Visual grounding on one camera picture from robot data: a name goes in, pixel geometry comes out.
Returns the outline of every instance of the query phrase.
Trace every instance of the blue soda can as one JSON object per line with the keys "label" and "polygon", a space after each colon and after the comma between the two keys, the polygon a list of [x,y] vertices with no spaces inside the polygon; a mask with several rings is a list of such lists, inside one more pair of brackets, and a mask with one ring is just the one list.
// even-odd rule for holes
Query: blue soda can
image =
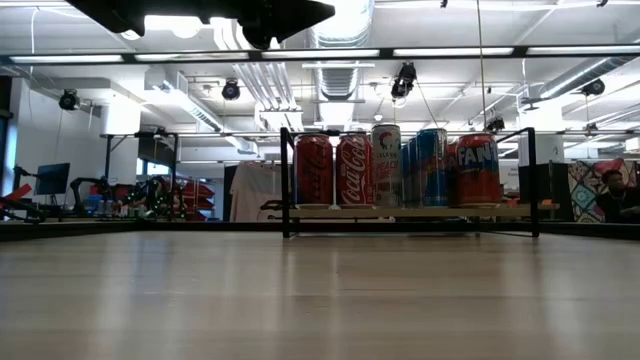
{"label": "blue soda can", "polygon": [[411,197],[407,207],[422,205],[420,198],[420,173],[418,172],[418,142],[416,138],[409,140],[409,167],[411,172]]}
{"label": "blue soda can", "polygon": [[409,161],[409,145],[402,146],[402,203],[405,207],[411,204],[411,162]]}
{"label": "blue soda can", "polygon": [[417,138],[421,203],[423,206],[448,206],[447,131],[421,130]]}

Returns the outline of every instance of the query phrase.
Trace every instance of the white soda can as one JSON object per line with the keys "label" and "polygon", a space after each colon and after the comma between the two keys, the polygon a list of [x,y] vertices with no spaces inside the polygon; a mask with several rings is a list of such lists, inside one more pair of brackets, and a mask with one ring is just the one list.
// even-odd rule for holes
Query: white soda can
{"label": "white soda can", "polygon": [[400,127],[376,125],[371,132],[373,143],[373,181],[377,207],[402,206],[402,150]]}

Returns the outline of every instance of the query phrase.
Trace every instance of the shelf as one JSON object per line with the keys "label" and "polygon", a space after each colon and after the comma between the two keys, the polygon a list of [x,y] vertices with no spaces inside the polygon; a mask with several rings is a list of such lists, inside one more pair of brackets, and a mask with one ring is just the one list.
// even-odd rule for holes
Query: shelf
{"label": "shelf", "polygon": [[[558,205],[540,205],[540,210],[556,210]],[[346,209],[346,210],[291,210],[292,218],[306,219],[352,219],[352,218],[410,218],[410,217],[456,217],[456,216],[530,216],[529,206],[496,208],[422,208],[422,209]]]}

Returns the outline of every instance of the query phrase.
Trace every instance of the wooden table surface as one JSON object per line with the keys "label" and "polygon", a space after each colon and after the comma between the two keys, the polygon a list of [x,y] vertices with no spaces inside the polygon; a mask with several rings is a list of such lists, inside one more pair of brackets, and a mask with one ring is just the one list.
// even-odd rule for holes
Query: wooden table surface
{"label": "wooden table surface", "polygon": [[120,233],[0,243],[0,359],[640,359],[640,244]]}

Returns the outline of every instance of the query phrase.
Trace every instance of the window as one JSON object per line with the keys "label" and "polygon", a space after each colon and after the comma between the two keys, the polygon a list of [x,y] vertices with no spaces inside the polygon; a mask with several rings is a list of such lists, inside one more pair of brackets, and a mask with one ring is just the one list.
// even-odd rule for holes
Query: window
{"label": "window", "polygon": [[136,175],[144,175],[144,160],[138,158],[136,163]]}
{"label": "window", "polygon": [[169,175],[169,168],[164,165],[149,163],[149,167],[147,168],[147,174],[148,175]]}

